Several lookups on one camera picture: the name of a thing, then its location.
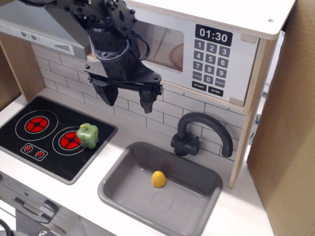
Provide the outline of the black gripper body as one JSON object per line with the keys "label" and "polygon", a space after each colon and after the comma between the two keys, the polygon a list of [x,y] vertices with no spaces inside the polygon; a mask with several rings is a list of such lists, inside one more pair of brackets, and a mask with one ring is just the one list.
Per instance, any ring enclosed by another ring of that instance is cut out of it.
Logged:
{"label": "black gripper body", "polygon": [[135,40],[123,40],[121,43],[111,43],[106,49],[96,49],[92,46],[97,62],[91,62],[83,67],[89,80],[108,82],[117,89],[128,89],[137,92],[142,90],[155,91],[162,94],[161,76],[146,67],[138,58],[138,44]]}

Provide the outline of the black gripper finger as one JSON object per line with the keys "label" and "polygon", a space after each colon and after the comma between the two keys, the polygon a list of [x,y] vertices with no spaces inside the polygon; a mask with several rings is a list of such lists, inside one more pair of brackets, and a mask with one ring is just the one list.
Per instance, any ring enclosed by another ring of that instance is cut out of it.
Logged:
{"label": "black gripper finger", "polygon": [[108,82],[100,80],[92,80],[92,85],[96,90],[97,94],[102,100],[109,106],[113,106],[118,97],[118,89]]}
{"label": "black gripper finger", "polygon": [[157,93],[151,90],[142,90],[139,93],[141,106],[146,114],[151,113],[153,109],[153,103],[157,99]]}

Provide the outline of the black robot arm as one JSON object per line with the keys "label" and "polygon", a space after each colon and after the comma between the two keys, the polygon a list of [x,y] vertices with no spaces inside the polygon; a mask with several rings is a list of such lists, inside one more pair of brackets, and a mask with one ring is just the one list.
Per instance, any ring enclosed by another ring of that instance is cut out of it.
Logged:
{"label": "black robot arm", "polygon": [[24,4],[43,7],[67,31],[72,27],[63,16],[71,19],[86,31],[92,52],[98,62],[86,64],[84,71],[97,94],[113,106],[119,89],[137,91],[145,113],[151,113],[153,103],[162,94],[161,76],[143,64],[150,55],[150,46],[141,54],[138,41],[148,44],[134,26],[135,11],[123,0],[25,0]]}

